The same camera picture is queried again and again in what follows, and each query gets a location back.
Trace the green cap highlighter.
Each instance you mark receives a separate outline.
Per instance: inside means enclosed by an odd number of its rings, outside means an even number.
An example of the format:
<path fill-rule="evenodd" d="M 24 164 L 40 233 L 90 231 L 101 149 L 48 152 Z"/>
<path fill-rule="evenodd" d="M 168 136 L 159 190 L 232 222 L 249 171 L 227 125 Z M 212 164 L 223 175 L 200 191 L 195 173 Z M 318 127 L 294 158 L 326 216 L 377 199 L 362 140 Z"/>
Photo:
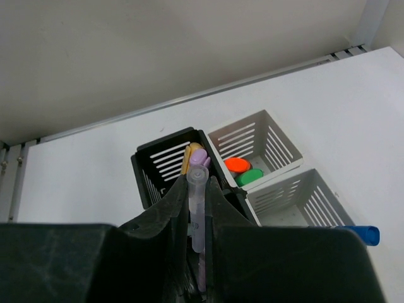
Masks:
<path fill-rule="evenodd" d="M 264 176 L 264 172 L 261 169 L 250 169 L 244 173 L 238 175 L 235 181 L 239 187 L 250 184 Z"/>

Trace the purple pink highlighter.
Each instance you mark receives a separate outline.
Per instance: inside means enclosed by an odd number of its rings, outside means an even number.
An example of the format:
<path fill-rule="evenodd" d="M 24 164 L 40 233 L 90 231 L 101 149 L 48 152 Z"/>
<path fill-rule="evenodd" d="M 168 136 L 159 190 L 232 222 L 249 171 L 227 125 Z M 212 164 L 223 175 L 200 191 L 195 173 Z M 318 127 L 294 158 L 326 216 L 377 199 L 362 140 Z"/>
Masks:
<path fill-rule="evenodd" d="M 193 167 L 195 165 L 201 165 L 206 168 L 210 166 L 211 158 L 205 149 L 200 148 L 195 150 L 189 159 L 189 166 Z"/>

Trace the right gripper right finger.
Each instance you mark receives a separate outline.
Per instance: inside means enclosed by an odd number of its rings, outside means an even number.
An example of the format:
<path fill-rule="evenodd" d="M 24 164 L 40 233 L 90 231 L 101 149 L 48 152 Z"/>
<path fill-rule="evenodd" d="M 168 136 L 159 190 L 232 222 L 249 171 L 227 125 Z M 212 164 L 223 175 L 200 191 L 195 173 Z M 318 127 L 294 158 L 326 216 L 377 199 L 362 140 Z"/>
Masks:
<path fill-rule="evenodd" d="M 216 177 L 210 177 L 205 197 L 207 302 L 226 302 L 232 286 L 238 227 L 251 226 L 225 198 Z"/>

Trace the blue whiteboard marker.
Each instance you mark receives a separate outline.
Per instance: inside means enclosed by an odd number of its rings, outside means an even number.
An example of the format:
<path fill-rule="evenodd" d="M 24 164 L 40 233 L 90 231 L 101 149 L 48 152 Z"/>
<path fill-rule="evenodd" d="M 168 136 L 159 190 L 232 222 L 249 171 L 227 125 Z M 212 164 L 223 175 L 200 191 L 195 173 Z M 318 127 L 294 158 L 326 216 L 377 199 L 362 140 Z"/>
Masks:
<path fill-rule="evenodd" d="M 380 231 L 372 225 L 329 225 L 329 226 L 306 226 L 305 229 L 336 229 L 346 230 L 355 234 L 366 246 L 378 246 L 380 243 Z"/>

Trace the dark purple pen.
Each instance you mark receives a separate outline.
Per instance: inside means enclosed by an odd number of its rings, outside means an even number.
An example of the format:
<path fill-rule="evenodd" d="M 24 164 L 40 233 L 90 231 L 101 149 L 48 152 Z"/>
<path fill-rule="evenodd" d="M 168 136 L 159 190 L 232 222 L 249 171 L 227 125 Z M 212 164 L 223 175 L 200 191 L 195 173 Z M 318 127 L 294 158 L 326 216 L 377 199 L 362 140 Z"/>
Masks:
<path fill-rule="evenodd" d="M 205 191 L 208 178 L 209 171 L 202 165 L 191 166 L 186 174 L 192 249 L 199 254 L 197 285 L 202 293 L 206 292 Z"/>

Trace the orange cap black highlighter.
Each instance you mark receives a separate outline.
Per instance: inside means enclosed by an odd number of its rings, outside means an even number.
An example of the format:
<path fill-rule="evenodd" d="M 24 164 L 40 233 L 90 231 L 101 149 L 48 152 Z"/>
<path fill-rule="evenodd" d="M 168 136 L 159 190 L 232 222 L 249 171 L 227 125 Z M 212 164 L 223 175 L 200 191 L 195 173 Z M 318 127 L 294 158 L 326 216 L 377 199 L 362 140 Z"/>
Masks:
<path fill-rule="evenodd" d="M 239 157 L 228 158 L 224 160 L 224 164 L 232 174 L 243 174 L 252 167 L 248 160 Z"/>

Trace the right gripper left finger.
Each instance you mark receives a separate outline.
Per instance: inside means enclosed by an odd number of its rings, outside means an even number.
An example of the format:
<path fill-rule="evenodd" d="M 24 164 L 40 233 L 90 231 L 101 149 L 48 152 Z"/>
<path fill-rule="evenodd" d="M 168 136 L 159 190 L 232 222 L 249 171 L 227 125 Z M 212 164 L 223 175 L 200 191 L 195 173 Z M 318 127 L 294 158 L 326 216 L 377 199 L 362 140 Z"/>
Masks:
<path fill-rule="evenodd" d="M 188 184 L 180 176 L 159 202 L 120 226 L 129 236 L 136 296 L 183 296 L 188 213 Z"/>

